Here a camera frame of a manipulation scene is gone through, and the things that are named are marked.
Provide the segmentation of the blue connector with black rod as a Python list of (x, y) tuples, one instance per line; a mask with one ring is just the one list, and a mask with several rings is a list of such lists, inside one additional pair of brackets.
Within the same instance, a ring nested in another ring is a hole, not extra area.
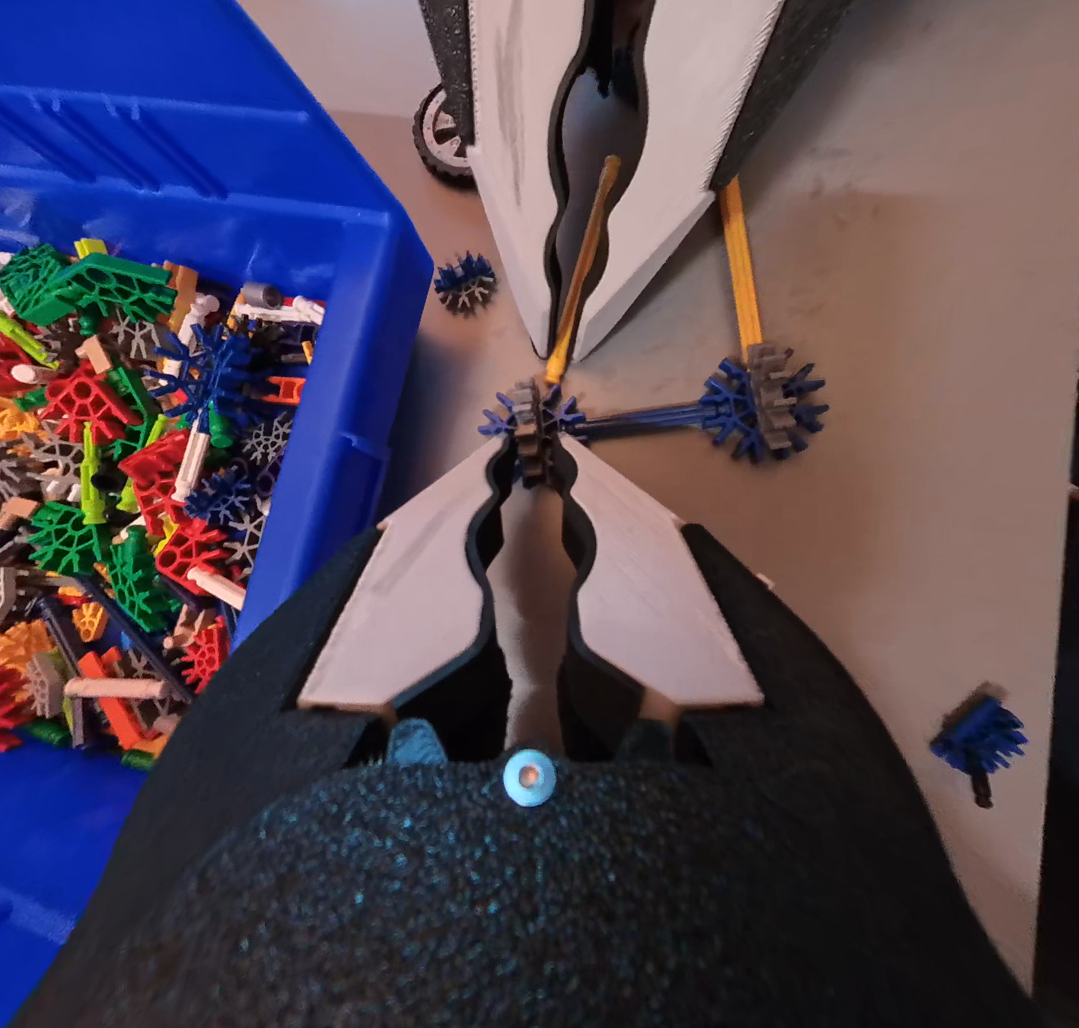
[(1009, 769), (1028, 745), (1024, 725), (991, 685), (978, 687), (950, 711), (929, 742), (929, 751), (965, 776), (980, 809), (991, 810), (991, 776)]

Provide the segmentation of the blue toy rod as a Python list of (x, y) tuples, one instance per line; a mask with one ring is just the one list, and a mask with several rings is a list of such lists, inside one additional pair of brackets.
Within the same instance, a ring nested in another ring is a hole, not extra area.
[(699, 429), (710, 413), (710, 407), (700, 402), (654, 406), (597, 417), (584, 416), (573, 425), (568, 425), (563, 431), (577, 439), (595, 442), (677, 428)]

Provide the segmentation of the blue plastic bin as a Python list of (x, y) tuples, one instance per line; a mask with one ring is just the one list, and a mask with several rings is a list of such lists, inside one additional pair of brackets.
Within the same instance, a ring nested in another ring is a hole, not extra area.
[[(236, 638), (366, 526), (433, 274), (405, 213), (236, 0), (2, 0), (2, 251), (103, 239), (219, 287), (328, 305)], [(190, 859), (361, 754), (345, 714), (216, 715), (166, 787), (114, 755), (29, 740), (2, 755), (2, 1024), (35, 985), (68, 1026), (90, 967), (62, 946), (119, 912), (107, 945)]]

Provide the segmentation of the blue and grey connector hub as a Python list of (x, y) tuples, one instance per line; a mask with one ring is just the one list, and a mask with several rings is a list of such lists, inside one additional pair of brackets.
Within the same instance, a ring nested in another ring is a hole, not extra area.
[(815, 376), (812, 364), (792, 370), (792, 354), (791, 348), (756, 343), (745, 361), (725, 359), (707, 379), (705, 429), (712, 431), (714, 444), (730, 443), (735, 460), (755, 465), (790, 460), (823, 430), (829, 405), (818, 394), (827, 382)]
[(484, 438), (508, 437), (516, 447), (515, 479), (527, 490), (549, 483), (551, 441), (559, 433), (583, 431), (586, 414), (561, 385), (537, 376), (517, 382), (495, 396), (501, 411), (483, 410), (477, 431)]

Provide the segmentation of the black toy wheel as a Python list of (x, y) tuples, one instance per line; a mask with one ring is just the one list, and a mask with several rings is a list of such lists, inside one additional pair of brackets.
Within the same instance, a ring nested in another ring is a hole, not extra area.
[(467, 147), (447, 102), (447, 91), (441, 84), (428, 91), (412, 120), (412, 142), (421, 164), (437, 181), (473, 191), (476, 182)]

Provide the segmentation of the yellow toy rod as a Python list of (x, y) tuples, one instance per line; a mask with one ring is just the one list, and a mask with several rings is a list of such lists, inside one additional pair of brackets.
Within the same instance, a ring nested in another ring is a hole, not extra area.
[(561, 385), (570, 364), (584, 300), (585, 283), (595, 265), (603, 233), (609, 197), (617, 182), (620, 166), (622, 159), (617, 155), (609, 155), (604, 159), (582, 245), (565, 294), (556, 343), (544, 370), (544, 382), (549, 388)]
[(741, 357), (748, 362), (752, 347), (763, 343), (763, 330), (742, 191), (737, 176), (721, 189), (719, 204)]

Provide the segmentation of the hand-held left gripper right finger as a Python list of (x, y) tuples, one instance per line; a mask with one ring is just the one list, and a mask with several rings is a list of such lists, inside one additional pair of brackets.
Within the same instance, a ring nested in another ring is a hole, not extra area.
[(558, 456), (570, 466), (563, 499), (592, 548), (575, 597), (585, 650), (641, 687), (644, 719), (762, 705), (679, 515), (571, 437), (558, 438)]

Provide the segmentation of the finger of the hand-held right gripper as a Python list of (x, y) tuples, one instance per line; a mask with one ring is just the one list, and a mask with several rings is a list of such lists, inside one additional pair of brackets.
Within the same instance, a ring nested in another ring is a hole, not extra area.
[(574, 359), (622, 320), (706, 213), (713, 173), (786, 0), (652, 0), (640, 47), (644, 140), (611, 209), (605, 268)]
[(541, 357), (555, 341), (556, 238), (569, 188), (561, 120), (595, 0), (467, 0), (467, 154), (519, 316)]

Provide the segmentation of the small blue grey connector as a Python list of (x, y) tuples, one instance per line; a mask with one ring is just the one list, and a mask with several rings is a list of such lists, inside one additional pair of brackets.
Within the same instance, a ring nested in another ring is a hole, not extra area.
[(438, 268), (433, 286), (440, 304), (452, 316), (474, 318), (486, 309), (497, 290), (498, 279), (482, 253), (457, 256), (456, 262)]

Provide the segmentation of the pile of colourful toy pieces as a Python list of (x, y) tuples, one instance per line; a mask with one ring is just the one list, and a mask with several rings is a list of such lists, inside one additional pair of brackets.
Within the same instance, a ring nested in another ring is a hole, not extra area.
[(2, 253), (1, 746), (147, 770), (229, 659), (325, 303)]

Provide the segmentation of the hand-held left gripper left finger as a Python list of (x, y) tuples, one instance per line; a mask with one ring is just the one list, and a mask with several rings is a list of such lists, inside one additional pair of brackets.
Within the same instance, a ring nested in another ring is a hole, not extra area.
[(400, 716), (482, 649), (493, 623), (480, 527), (515, 465), (491, 439), (388, 515), (300, 690), (302, 710)]

